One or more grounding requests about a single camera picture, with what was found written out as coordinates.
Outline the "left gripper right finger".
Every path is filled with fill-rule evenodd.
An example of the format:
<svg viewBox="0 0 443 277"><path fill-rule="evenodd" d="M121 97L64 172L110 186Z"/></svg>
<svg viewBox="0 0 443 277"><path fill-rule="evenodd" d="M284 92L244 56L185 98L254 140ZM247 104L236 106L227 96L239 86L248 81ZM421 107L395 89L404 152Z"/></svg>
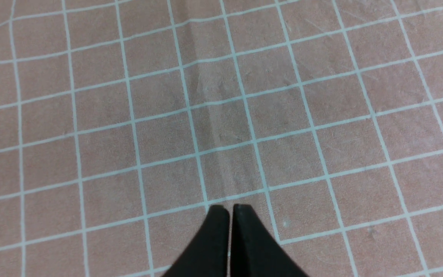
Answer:
<svg viewBox="0 0 443 277"><path fill-rule="evenodd" d="M230 246L232 277L307 277L265 228L248 204L233 206Z"/></svg>

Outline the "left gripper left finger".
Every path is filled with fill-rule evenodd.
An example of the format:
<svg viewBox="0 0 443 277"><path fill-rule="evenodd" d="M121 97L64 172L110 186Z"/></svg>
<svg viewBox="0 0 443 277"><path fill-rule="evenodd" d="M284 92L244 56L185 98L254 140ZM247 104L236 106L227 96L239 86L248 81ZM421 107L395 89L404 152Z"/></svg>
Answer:
<svg viewBox="0 0 443 277"><path fill-rule="evenodd" d="M212 205L188 246L164 273L165 277L225 277L227 275L228 210Z"/></svg>

